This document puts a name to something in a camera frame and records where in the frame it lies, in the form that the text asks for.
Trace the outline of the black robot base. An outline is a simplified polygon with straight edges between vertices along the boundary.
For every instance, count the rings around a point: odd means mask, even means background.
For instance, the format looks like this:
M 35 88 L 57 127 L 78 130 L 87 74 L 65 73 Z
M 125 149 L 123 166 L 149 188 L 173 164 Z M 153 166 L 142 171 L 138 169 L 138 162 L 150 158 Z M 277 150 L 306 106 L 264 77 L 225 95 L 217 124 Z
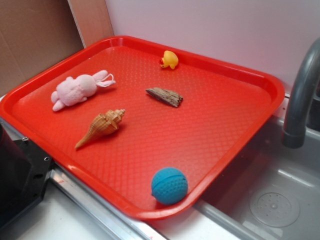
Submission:
M 29 139 L 12 140 L 0 127 L 0 229 L 44 198 L 53 159 Z

